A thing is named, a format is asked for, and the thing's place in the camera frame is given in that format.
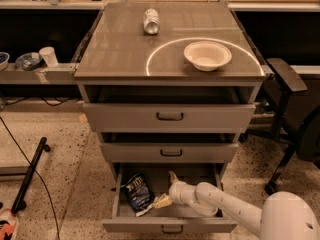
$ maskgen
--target desk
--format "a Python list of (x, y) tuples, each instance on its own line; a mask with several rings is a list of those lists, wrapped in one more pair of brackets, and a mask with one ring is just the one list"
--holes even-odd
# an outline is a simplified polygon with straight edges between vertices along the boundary
[[(158, 11), (160, 31), (143, 31), (142, 16)], [(200, 72), (184, 47), (214, 40), (233, 55)], [(117, 182), (108, 231), (230, 232), (222, 214), (201, 218), (190, 207), (152, 209), (136, 218), (120, 186), (143, 172), (157, 196), (168, 170), (191, 184), (220, 180), (254, 113), (265, 74), (230, 11), (220, 3), (108, 4), (75, 74), (90, 127)]]

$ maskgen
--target black snack bag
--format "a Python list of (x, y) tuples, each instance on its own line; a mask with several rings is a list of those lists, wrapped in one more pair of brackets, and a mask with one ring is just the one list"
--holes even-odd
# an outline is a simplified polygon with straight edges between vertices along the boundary
[(147, 181), (142, 173), (134, 175), (121, 187), (125, 189), (130, 205), (137, 217), (147, 213), (152, 208), (155, 196), (149, 189)]

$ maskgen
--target gray countertop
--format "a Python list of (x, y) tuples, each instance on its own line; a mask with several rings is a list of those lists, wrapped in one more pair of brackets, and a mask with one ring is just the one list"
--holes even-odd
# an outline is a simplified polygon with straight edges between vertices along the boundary
[[(143, 14), (159, 13), (160, 31), (143, 30)], [(228, 47), (232, 60), (213, 72), (201, 72), (183, 55), (196, 41)], [(75, 74), (76, 79), (203, 79), (257, 81), (264, 72), (231, 12), (221, 3), (110, 3)]]

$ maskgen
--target drawer handle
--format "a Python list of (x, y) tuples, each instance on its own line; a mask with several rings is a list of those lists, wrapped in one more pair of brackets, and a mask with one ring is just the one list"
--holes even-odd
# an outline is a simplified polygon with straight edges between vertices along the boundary
[(182, 149), (180, 151), (163, 151), (162, 149), (160, 150), (160, 154), (162, 156), (182, 156)]
[(183, 232), (183, 225), (180, 225), (180, 228), (178, 227), (168, 227), (168, 229), (170, 229), (169, 231), (165, 229), (164, 225), (161, 225), (161, 230), (162, 233), (164, 234), (181, 234)]
[(157, 119), (162, 121), (181, 121), (183, 119), (183, 113), (180, 113), (178, 115), (174, 114), (161, 114), (157, 113)]

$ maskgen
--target drawer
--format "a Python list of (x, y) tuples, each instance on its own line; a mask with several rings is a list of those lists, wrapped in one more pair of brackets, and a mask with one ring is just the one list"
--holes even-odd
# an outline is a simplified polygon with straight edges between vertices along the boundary
[(231, 232), (236, 222), (223, 217), (221, 211), (215, 217), (203, 217), (187, 205), (172, 204), (152, 208), (141, 217), (135, 217), (127, 197), (120, 186), (138, 172), (144, 174), (150, 189), (156, 196), (168, 193), (169, 171), (174, 171), (179, 179), (196, 185), (209, 182), (220, 186), (220, 179), (213, 164), (122, 164), (117, 179), (116, 197), (111, 219), (102, 224), (109, 232), (144, 233), (190, 233), (190, 232)]
[(229, 163), (237, 143), (103, 143), (100, 145), (107, 162), (152, 163)]
[(253, 104), (84, 104), (98, 132), (241, 133), (254, 110)]

